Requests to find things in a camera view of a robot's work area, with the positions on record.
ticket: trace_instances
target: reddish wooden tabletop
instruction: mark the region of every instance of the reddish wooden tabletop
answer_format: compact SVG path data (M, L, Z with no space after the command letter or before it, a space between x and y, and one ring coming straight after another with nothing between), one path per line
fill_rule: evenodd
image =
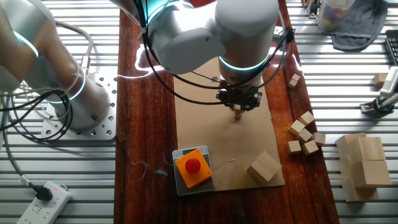
M191 2L197 7L211 1ZM285 0L279 5L289 26ZM177 149L174 97L148 75L139 32L122 12L119 74L130 78L118 78L115 223L338 223L321 150L311 156L290 156L286 150L287 142L295 140L288 132L290 125L312 111L303 77L296 88L287 88L294 73L302 76L295 42L288 46L283 70L266 86L286 185L179 197L174 170L168 165ZM272 63L279 63L279 58ZM265 80L273 69L265 71ZM159 74L173 86L169 74ZM315 124L308 130L316 131Z

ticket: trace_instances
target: wooden block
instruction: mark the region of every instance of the wooden block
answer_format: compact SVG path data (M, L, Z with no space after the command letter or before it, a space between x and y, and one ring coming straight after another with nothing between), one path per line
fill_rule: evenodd
M338 160L338 167L340 168L340 173L343 180L352 177L351 165L351 159L349 156L342 157Z
M307 127L312 121L315 121L315 118L309 111L307 111L303 115L301 115L298 120Z
M261 155L251 164L248 168L248 172L256 178L260 183L267 184L268 181L275 176L276 172L281 169L282 166L279 161L276 161L266 151L262 152Z
M302 146L303 152L306 155L312 154L318 151L318 146L315 144L315 141L309 141Z
M374 85L377 87L380 87L380 88L383 87L383 84L386 81L387 75L388 74L386 74L386 73L379 73L375 77L373 77Z
M361 161L352 166L355 187L385 187L391 185L386 161Z
M289 131L297 136L298 134L300 134L301 131L303 131L304 128L305 126L303 123L301 123L300 121L294 121Z
M352 178L343 180L341 184L346 202L365 202L379 199L379 192L376 188L356 189Z
M295 154L301 151L299 141L290 141L287 143L287 153L288 154Z
M317 146L323 146L326 142L326 134L314 133L311 136L311 140L314 140L315 144L317 144Z
M296 85L297 85L297 81L296 80L291 80L287 86L289 88L294 88L294 87L296 87Z
M295 80L295 81L299 81L300 80L300 75L294 74L292 79Z
M348 144L348 152L353 164L386 160L380 137L359 137Z
M335 141L340 157L345 157L348 155L348 144L359 137L366 137L366 134L346 134Z
M297 139L301 144L306 143L311 137L312 134L305 128L300 132L300 134L297 135Z

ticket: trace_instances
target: emergency stop button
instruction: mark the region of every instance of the emergency stop button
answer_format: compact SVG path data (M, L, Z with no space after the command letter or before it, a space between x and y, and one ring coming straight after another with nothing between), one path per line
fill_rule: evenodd
M200 162L196 158L191 158L185 163L185 169L190 174L196 174L200 170Z
M213 176L206 159L199 149L195 149L185 156L174 160L174 163L178 171L180 171L182 179L188 189L197 186Z

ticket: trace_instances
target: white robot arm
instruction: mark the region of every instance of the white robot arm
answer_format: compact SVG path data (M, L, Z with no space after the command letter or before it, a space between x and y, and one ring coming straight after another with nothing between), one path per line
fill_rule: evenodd
M149 42L168 72L187 73L218 57L226 81L217 98L233 99L225 103L232 110L236 105L240 111L259 106L256 87L269 57L277 0L218 0L198 8L183 0L110 1L138 22L142 22L138 5L147 9ZM109 110L108 94L62 44L55 21L40 0L0 0L0 80L0 91L13 91L23 80L33 89L72 86L68 91L75 113L72 129L98 124ZM62 116L66 111L57 101L56 96L49 98Z

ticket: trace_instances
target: cardboard sheet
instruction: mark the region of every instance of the cardboard sheet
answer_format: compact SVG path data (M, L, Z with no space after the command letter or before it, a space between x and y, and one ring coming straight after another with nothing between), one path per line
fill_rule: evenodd
M196 72L219 78L217 59L204 64ZM181 76L204 85L218 86L218 83L192 73ZM215 98L217 90L197 88L177 79L174 79L174 89L192 100L218 101ZM236 121L234 113L224 105L195 105L177 97L175 110L178 149L208 146L216 191L285 184L282 170L267 185L260 184L246 171L262 151L280 162L264 89L260 107L243 113L240 121Z

